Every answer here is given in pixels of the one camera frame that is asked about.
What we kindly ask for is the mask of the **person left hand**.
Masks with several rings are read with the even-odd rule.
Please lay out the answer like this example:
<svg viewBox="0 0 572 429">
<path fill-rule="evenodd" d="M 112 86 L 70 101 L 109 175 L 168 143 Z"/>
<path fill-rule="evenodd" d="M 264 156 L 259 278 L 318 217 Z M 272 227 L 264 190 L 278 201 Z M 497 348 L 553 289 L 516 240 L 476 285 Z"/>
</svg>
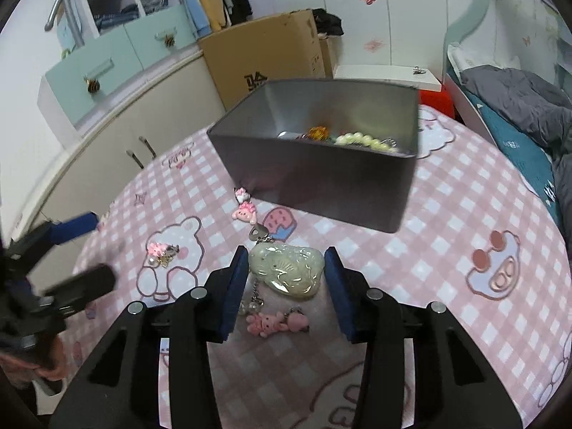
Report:
<svg viewBox="0 0 572 429">
<path fill-rule="evenodd" d="M 57 336 L 49 350 L 49 366 L 24 361 L 12 355 L 1 353 L 1 368 L 8 381 L 16 389 L 27 388 L 38 376 L 48 381 L 61 381 L 67 376 L 67 358 L 62 340 Z"/>
</svg>

